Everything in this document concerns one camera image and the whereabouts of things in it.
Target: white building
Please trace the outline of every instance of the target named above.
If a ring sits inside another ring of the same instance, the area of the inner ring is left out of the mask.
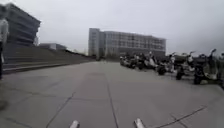
[[[121,53],[148,53],[156,56],[165,56],[166,40],[153,36],[104,31],[90,28],[89,55],[97,58],[102,56],[119,56]]]

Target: ground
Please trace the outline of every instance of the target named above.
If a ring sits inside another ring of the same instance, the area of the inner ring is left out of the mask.
[[[118,63],[91,62],[5,75],[0,128],[223,128],[224,92]]]

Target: parked motorcycle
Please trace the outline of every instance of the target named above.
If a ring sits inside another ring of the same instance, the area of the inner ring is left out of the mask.
[[[130,55],[124,55],[120,57],[120,65],[134,69],[136,66],[136,62],[134,57]]]
[[[169,55],[169,61],[166,62],[159,62],[157,66],[157,72],[159,75],[164,75],[166,72],[174,73],[174,63],[175,63],[175,52]]]
[[[195,51],[191,51],[189,54],[183,54],[186,56],[186,60],[183,64],[181,64],[177,70],[176,79],[181,80],[182,76],[193,76],[194,75],[194,60],[192,53]]]
[[[136,67],[139,70],[142,70],[144,68],[144,57],[142,54],[140,55],[135,55],[135,59],[136,59]]]
[[[218,84],[223,90],[223,62],[214,56],[216,49],[213,49],[210,55],[204,56],[204,63],[195,66],[194,84],[198,85],[202,80],[207,80]]]
[[[152,53],[149,54],[148,58],[145,58],[144,65],[146,69],[156,70],[156,68],[158,67],[157,60]]]

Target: overcast sky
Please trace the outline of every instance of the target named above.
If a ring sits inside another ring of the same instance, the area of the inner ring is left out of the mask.
[[[224,51],[224,0],[0,0],[42,21],[40,42],[88,49],[88,29],[167,39],[168,52]]]

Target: steps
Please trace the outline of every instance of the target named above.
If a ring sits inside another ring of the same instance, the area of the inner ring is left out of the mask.
[[[12,43],[6,44],[3,55],[4,74],[93,61],[89,57],[72,52]]]

